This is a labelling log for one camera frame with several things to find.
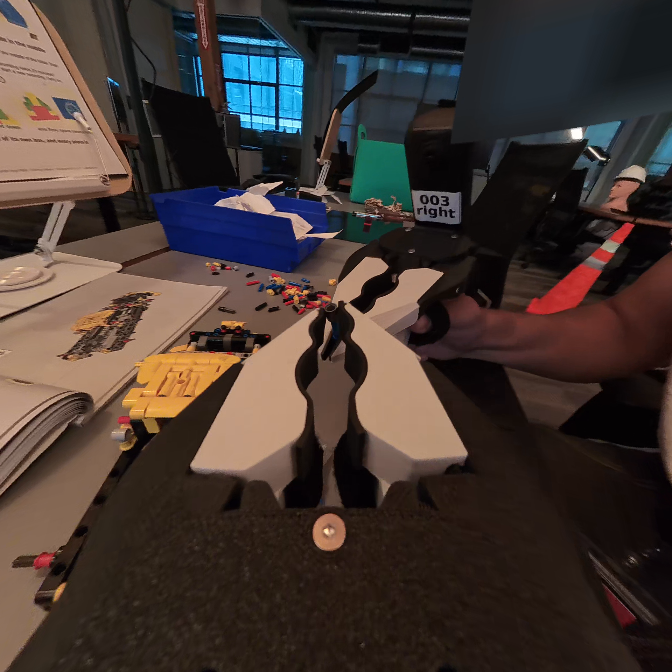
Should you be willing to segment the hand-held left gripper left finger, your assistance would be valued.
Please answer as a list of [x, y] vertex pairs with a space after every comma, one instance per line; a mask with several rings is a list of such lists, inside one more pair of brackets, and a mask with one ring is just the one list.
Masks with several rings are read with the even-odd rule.
[[323, 449], [308, 387], [327, 315], [302, 317], [250, 357], [191, 461], [191, 471], [263, 481], [284, 505], [318, 505]]

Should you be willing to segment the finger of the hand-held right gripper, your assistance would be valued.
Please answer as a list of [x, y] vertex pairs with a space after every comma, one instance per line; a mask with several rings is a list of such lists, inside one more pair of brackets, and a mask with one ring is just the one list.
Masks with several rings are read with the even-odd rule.
[[376, 302], [391, 291], [391, 270], [379, 258], [364, 257], [338, 284], [332, 303], [351, 303], [361, 313], [382, 315], [384, 308], [375, 308]]
[[395, 273], [388, 269], [367, 280], [353, 307], [391, 336], [407, 345], [410, 327], [420, 314], [421, 298], [443, 277], [443, 272], [415, 268]]

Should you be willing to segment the blue toy pin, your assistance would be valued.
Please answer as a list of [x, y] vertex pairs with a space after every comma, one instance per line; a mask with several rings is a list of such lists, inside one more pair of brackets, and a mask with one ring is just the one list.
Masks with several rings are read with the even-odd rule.
[[343, 302], [338, 303], [329, 303], [325, 308], [324, 312], [326, 315], [327, 322], [331, 329], [331, 335], [325, 341], [324, 348], [321, 353], [321, 359], [327, 360], [331, 359], [332, 355], [335, 353], [337, 348], [341, 343], [341, 314], [342, 308], [344, 307]]

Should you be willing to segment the partly built yellow toy car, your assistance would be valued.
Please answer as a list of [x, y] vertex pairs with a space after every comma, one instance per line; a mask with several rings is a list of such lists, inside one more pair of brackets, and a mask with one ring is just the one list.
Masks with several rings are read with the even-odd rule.
[[242, 364], [245, 354], [188, 351], [176, 348], [168, 354], [146, 357], [136, 364], [136, 386], [122, 400], [124, 410], [118, 417], [112, 441], [120, 455], [101, 484], [85, 514], [65, 543], [53, 552], [19, 556], [12, 568], [45, 571], [45, 578], [34, 596], [34, 603], [50, 611], [62, 595], [88, 533], [99, 517], [122, 476], [149, 441], [200, 396], [230, 367]]

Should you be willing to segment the small black yellow toy subassembly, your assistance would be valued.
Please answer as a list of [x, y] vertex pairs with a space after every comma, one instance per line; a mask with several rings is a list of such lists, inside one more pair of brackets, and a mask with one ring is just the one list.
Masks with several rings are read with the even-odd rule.
[[247, 359], [272, 340], [267, 333], [253, 332], [242, 321], [224, 321], [212, 331], [191, 331], [186, 345], [170, 349], [171, 354], [188, 352], [223, 353]]

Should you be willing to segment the person's right hand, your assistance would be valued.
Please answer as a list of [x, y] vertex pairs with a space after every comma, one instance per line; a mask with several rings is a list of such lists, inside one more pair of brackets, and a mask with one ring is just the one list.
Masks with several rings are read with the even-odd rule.
[[408, 343], [422, 360], [436, 359], [448, 361], [467, 357], [476, 352], [486, 329], [489, 310], [481, 307], [474, 298], [460, 295], [457, 298], [442, 301], [449, 315], [449, 330], [438, 341], [428, 345]]

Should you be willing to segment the brown tagged stick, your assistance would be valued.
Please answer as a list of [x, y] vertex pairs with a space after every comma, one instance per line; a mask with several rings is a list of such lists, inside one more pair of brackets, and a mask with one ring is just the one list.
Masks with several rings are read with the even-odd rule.
[[392, 196], [390, 204], [385, 204], [382, 199], [370, 197], [365, 199], [362, 205], [364, 207], [362, 211], [353, 210], [351, 214], [364, 220], [382, 221], [387, 224], [398, 223], [403, 226], [415, 224], [413, 213], [405, 210], [395, 196]]

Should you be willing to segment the green bin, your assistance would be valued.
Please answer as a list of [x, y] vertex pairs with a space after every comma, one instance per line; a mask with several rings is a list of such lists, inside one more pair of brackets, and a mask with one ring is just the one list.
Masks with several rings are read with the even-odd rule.
[[404, 211], [412, 210], [403, 144], [368, 139], [365, 126], [360, 124], [353, 170], [349, 196], [353, 203], [363, 204], [375, 198], [385, 206], [397, 203]]

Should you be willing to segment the black office chair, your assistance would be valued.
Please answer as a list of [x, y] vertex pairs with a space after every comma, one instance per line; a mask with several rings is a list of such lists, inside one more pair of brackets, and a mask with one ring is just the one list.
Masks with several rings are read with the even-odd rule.
[[465, 235], [478, 247], [512, 256], [586, 145], [586, 139], [552, 144], [511, 142], [464, 215]]

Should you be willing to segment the crumpled white paper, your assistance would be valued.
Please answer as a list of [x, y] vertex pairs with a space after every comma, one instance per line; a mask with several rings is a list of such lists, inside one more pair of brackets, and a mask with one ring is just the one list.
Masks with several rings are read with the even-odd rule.
[[307, 238], [332, 239], [341, 233], [342, 230], [317, 232], [300, 214], [277, 210], [266, 196], [273, 188], [280, 187], [282, 184], [282, 181], [259, 183], [246, 189], [242, 196], [225, 197], [214, 205], [243, 212], [287, 218], [292, 222], [293, 232], [298, 241]]

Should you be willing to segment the blue plastic bin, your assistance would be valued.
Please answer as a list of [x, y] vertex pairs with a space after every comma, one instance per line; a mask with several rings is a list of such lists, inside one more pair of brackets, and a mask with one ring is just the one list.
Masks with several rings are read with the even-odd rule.
[[[243, 212], [214, 204], [244, 191], [217, 187], [151, 194], [169, 246], [174, 251], [238, 264], [291, 272], [323, 239], [296, 240], [287, 218]], [[317, 232], [327, 232], [322, 202], [281, 195], [266, 196], [279, 211], [300, 214]]]

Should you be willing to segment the orange traffic cone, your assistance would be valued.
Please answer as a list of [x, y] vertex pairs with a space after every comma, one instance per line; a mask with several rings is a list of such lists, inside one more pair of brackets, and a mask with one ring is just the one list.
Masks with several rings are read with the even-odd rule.
[[633, 223], [624, 223], [545, 295], [534, 298], [525, 312], [531, 315], [551, 315], [578, 307], [633, 229]]

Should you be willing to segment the mannequin with white hard hat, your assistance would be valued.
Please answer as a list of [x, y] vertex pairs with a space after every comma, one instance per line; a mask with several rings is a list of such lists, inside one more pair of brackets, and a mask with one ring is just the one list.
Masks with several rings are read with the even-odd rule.
[[645, 183], [646, 176], [645, 168], [637, 164], [622, 170], [614, 178], [603, 207], [612, 212], [627, 212], [628, 199]]

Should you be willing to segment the black board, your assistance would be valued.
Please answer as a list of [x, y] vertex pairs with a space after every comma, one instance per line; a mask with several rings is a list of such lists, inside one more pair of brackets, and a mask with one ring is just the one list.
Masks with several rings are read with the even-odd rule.
[[141, 83], [181, 189], [239, 187], [210, 100]]

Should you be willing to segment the wooden document stand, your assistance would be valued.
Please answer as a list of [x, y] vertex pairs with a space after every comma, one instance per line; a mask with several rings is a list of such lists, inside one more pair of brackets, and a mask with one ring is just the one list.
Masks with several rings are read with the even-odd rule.
[[121, 270], [56, 252], [75, 202], [130, 188], [128, 161], [63, 40], [30, 1], [1, 2], [1, 209], [47, 204], [33, 252], [1, 260], [1, 317]]

